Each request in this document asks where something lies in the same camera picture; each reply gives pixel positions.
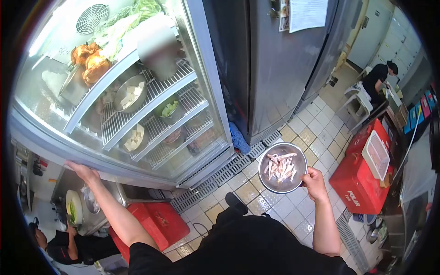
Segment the black shirt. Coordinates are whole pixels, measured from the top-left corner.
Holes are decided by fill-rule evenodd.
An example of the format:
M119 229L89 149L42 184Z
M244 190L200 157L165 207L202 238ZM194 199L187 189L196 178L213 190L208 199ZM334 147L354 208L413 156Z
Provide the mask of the black shirt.
M198 250L171 262L144 243L130 246L130 275L152 274L349 274L341 257L329 257L298 242L278 221L244 216L204 238Z
M78 250L78 259L72 260L69 256L69 233L56 231L53 238L46 248L48 255L61 264L93 264L96 260L106 258L111 255L119 254L119 250L110 236L100 238L96 236L81 236L76 234L74 237Z
M385 64L377 64L376 66L374 66L371 72L362 79L362 86L364 87L365 91L370 95L371 103L381 103L383 101L374 86L376 85L376 82L378 80L384 82L387 76L388 66Z

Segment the rag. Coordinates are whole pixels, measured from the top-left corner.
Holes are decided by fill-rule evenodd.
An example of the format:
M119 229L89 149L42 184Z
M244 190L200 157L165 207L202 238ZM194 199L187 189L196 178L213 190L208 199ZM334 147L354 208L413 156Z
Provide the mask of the rag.
M249 154L250 146L246 143L240 130L233 122L229 122L229 129L231 131L232 143L234 147L239 149L242 154Z

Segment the paper notice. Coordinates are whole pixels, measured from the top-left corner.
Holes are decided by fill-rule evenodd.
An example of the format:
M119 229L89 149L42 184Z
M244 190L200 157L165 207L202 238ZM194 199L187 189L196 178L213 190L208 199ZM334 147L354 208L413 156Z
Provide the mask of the paper notice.
M326 24L328 0L290 0L289 33Z

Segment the refrigerator door handle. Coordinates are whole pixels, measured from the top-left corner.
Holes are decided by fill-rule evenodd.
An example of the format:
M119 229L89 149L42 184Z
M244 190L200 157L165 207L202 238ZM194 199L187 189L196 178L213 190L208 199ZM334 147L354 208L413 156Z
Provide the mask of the refrigerator door handle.
M271 3L271 9L268 12L268 15L270 15L271 18L279 18L279 0L269 0Z

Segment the refrigerator door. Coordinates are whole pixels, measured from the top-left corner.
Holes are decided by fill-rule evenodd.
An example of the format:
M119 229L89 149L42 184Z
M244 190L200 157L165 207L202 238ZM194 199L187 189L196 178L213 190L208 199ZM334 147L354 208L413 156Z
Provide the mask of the refrigerator door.
M228 159L234 152L202 3L162 2L152 1L154 16L132 1L47 5L17 59L15 138L60 164L181 187Z
M319 89L329 78L342 50L345 47L345 42L350 35L350 31L356 26L356 21L359 17L361 8L361 0L339 0L336 15L333 22L329 24L329 33L326 37L322 51L319 54L316 68L313 71L307 86L305 87L304 94L295 109L296 114L303 110L307 104L311 103L318 96Z

